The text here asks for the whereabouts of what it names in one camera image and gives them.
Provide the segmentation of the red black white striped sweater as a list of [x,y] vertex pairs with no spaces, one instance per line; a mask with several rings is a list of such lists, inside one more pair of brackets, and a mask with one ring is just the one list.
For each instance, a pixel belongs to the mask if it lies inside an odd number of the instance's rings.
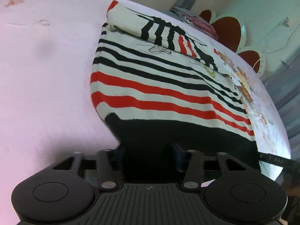
[[225,152],[259,170],[255,133],[223,59],[181,27],[112,1],[91,100],[123,148]]

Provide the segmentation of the pink colourful clothes pile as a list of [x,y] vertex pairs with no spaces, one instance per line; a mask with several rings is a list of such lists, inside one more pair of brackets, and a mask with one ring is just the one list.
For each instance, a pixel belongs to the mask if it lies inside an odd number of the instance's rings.
[[213,26],[201,17],[194,15],[189,10],[179,7],[172,7],[170,11],[177,15],[183,23],[186,23],[189,26],[203,32],[214,40],[218,40],[218,35]]

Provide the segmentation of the red heart-shaped headboard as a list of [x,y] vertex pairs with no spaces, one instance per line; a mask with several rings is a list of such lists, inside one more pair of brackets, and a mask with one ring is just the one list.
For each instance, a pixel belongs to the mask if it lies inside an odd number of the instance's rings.
[[247,30],[244,22],[231,15],[216,16],[214,10],[204,10],[199,15],[210,23],[218,35],[218,42],[238,54],[258,75],[266,69],[264,54],[257,46],[247,46]]

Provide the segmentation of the pink floral bed sheet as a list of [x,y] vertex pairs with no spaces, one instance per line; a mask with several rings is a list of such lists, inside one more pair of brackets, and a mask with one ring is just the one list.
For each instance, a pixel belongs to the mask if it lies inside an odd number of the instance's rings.
[[113,0],[1,0],[1,224],[15,186],[75,151],[117,147],[89,90]]

